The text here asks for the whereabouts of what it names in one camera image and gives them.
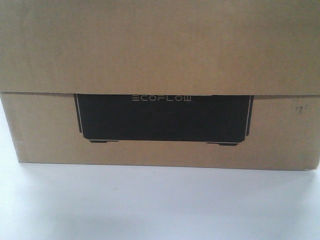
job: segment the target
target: cardboard box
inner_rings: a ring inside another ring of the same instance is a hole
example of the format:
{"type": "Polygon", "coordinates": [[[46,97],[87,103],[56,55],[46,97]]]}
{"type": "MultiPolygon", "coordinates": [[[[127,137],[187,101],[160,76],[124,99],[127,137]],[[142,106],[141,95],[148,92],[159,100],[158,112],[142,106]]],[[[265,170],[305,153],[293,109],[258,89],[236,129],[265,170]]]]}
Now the cardboard box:
{"type": "Polygon", "coordinates": [[[0,4],[1,100],[20,162],[272,170],[318,166],[319,1],[0,4]],[[101,107],[77,102],[101,95],[101,107]],[[130,99],[127,103],[140,113],[146,112],[143,106],[133,104],[148,104],[149,113],[160,119],[170,109],[167,122],[158,121],[156,129],[149,119],[128,111],[130,126],[124,125],[128,106],[108,101],[110,95],[130,99]],[[234,99],[246,96],[254,96],[241,107],[246,115],[233,115],[239,103],[234,99]],[[212,103],[203,105],[201,99],[212,103]],[[115,107],[122,118],[115,117],[115,107]],[[181,114],[188,117],[177,124],[181,114]],[[81,117],[89,120],[83,123],[81,117]],[[112,120],[112,139],[101,139],[102,120],[112,120]],[[214,124],[207,129],[209,120],[214,124]],[[173,122],[172,129],[165,128],[173,122]],[[82,132],[78,124],[85,127],[82,132]],[[226,140],[237,138],[238,130],[244,137],[226,140]],[[207,143],[210,137],[218,144],[207,143]]]}

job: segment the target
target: box lid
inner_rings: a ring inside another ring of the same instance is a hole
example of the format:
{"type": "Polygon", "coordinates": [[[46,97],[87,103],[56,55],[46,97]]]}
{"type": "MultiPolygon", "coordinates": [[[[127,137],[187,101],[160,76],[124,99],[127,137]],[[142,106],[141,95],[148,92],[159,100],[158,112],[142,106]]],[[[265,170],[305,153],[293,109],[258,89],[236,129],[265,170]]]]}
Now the box lid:
{"type": "Polygon", "coordinates": [[[320,1],[1,0],[0,91],[320,95],[320,1]]]}

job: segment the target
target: product image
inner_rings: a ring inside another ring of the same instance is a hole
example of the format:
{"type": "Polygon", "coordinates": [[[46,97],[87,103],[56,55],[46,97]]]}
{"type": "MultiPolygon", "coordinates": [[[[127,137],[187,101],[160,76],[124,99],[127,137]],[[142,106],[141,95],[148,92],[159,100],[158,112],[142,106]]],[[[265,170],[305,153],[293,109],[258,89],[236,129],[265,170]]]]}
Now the product image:
{"type": "Polygon", "coordinates": [[[79,129],[93,143],[120,140],[235,146],[249,134],[253,96],[75,94],[79,129]]]}

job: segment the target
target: white surface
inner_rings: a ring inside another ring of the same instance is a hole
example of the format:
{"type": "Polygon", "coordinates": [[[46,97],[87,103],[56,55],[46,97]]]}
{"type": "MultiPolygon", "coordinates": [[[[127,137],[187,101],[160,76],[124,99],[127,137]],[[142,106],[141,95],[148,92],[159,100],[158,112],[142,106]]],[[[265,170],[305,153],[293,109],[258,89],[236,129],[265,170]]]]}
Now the white surface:
{"type": "Polygon", "coordinates": [[[320,239],[319,170],[19,164],[0,133],[0,240],[320,239]]]}

